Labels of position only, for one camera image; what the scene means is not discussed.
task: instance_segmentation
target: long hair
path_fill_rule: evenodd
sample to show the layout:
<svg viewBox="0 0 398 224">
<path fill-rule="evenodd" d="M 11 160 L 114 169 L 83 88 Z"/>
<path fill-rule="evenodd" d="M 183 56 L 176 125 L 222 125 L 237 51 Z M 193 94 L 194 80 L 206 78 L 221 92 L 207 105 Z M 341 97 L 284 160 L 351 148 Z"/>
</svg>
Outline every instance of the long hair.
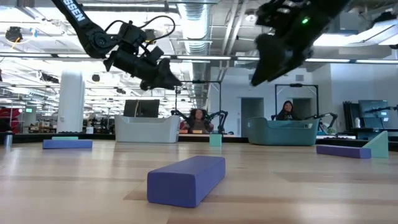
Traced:
<svg viewBox="0 0 398 224">
<path fill-rule="evenodd" d="M 201 110 L 201 113 L 203 114 L 203 116 L 201 117 L 202 120 L 204 120 L 206 118 L 207 115 L 207 111 L 203 110 L 203 109 L 192 109 L 190 114 L 189 114 L 189 118 L 195 120 L 195 115 L 197 113 L 197 110 Z"/>
<path fill-rule="evenodd" d="M 283 107 L 282 107 L 282 109 L 281 109 L 281 111 L 279 112 L 278 115 L 282 115 L 282 114 L 284 114 L 284 113 L 287 113 L 287 111 L 285 110 L 285 105 L 286 105 L 287 103 L 290 103 L 290 105 L 292 105 L 292 110 L 291 110 L 289 113 L 290 113 L 290 114 L 293 114 L 293 103 L 292 103 L 290 100 L 287 100 L 287 101 L 285 101 L 285 103 L 284 103 L 284 105 L 283 105 Z"/>
</svg>

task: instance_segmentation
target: white cylinder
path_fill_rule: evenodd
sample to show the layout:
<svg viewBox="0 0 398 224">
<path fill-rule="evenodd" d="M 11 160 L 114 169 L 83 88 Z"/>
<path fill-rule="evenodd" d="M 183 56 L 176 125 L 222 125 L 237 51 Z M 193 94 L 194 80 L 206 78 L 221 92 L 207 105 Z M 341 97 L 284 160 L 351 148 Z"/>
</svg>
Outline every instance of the white cylinder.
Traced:
<svg viewBox="0 0 398 224">
<path fill-rule="evenodd" d="M 81 132 L 85 82 L 81 71 L 65 70 L 61 76 L 60 102 L 58 106 L 57 132 Z"/>
<path fill-rule="evenodd" d="M 355 128 L 361 128 L 361 120 L 359 118 L 355 118 Z"/>
</svg>

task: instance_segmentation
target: robotic arm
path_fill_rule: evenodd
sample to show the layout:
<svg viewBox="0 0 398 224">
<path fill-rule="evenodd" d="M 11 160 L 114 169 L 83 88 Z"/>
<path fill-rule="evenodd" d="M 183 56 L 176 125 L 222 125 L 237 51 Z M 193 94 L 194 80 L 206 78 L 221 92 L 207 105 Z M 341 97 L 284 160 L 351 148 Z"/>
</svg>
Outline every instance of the robotic arm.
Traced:
<svg viewBox="0 0 398 224">
<path fill-rule="evenodd" d="M 206 121 L 208 123 L 210 123 L 217 116 L 220 116 L 220 118 L 221 118 L 220 119 L 220 123 L 219 123 L 219 125 L 217 127 L 217 130 L 218 130 L 218 133 L 222 134 L 222 133 L 225 132 L 224 124 L 225 124 L 225 121 L 226 121 L 226 117 L 228 116 L 228 112 L 227 111 L 221 110 L 219 112 L 212 113 L 212 114 L 208 115 L 205 119 L 206 119 Z"/>
<path fill-rule="evenodd" d="M 338 115 L 335 114 L 335 113 L 320 114 L 319 116 L 318 115 L 313 115 L 313 116 L 305 118 L 304 120 L 307 120 L 307 119 L 322 119 L 322 118 L 324 118 L 326 116 L 331 116 L 331 121 L 330 121 L 330 124 L 329 124 L 329 126 L 327 128 L 333 127 L 333 125 L 334 125 L 334 123 L 335 123 L 335 121 L 336 121 L 336 119 L 338 117 Z"/>
<path fill-rule="evenodd" d="M 114 21 L 108 28 L 103 30 L 100 26 L 91 21 L 84 13 L 81 6 L 76 0 L 52 0 L 55 6 L 65 15 L 68 22 L 72 25 L 79 38 L 80 44 L 83 46 L 85 52 L 91 58 L 106 59 L 106 55 L 119 46 L 117 50 L 112 51 L 109 58 L 104 61 L 106 71 L 109 71 L 112 66 L 129 73 L 132 77 L 140 78 L 140 87 L 142 90 L 149 90 L 154 88 L 165 88 L 174 90 L 175 86 L 181 86 L 180 80 L 176 78 L 170 71 L 170 60 L 162 59 L 159 64 L 157 61 L 164 54 L 163 51 L 155 47 L 153 51 L 147 49 L 147 45 L 143 43 L 147 36 L 141 29 L 151 23 L 158 16 L 150 20 L 142 27 L 137 27 L 123 21 Z M 109 35 L 106 31 L 116 22 L 121 22 L 119 33 L 116 35 Z M 144 49 L 142 55 L 138 55 L 139 48 Z"/>
<path fill-rule="evenodd" d="M 271 0 L 261 5 L 256 24 L 270 27 L 274 35 L 261 34 L 256 38 L 260 61 L 251 84 L 271 82 L 312 57 L 314 41 L 327 31 L 331 21 L 349 2 L 351 0 Z"/>
<path fill-rule="evenodd" d="M 172 110 L 171 113 L 172 113 L 172 115 L 177 115 L 177 116 L 182 117 L 188 123 L 189 126 L 193 127 L 193 125 L 194 125 L 193 120 L 190 119 L 189 117 L 185 116 L 179 110 Z M 219 112 L 212 113 L 211 115 L 206 115 L 205 122 L 206 122 L 206 124 L 209 124 L 217 116 L 221 117 L 221 122 L 218 125 L 218 132 L 224 133 L 224 124 L 225 124 L 226 117 L 228 116 L 227 111 L 219 111 Z"/>
</svg>

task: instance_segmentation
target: black monitor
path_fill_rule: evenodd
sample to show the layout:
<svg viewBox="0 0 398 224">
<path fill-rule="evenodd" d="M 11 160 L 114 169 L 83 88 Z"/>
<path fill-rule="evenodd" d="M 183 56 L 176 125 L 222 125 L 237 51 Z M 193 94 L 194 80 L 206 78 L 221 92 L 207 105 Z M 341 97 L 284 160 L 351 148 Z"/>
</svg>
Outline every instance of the black monitor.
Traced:
<svg viewBox="0 0 398 224">
<path fill-rule="evenodd" d="M 359 100 L 358 103 L 362 118 L 388 118 L 388 110 L 375 111 L 388 107 L 387 100 Z"/>
<path fill-rule="evenodd" d="M 157 118 L 160 100 L 126 100 L 123 116 Z"/>
</svg>

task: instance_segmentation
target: door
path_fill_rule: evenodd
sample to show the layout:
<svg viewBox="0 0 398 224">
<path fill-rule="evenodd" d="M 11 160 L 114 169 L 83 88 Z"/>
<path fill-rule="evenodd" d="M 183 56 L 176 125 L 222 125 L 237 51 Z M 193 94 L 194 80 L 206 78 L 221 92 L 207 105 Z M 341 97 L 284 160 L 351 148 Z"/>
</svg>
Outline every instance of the door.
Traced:
<svg viewBox="0 0 398 224">
<path fill-rule="evenodd" d="M 263 98 L 242 98 L 241 100 L 241 137 L 247 137 L 246 120 L 248 118 L 264 117 Z"/>
<path fill-rule="evenodd" d="M 300 119 L 312 116 L 311 98 L 293 99 L 293 111 Z"/>
</svg>

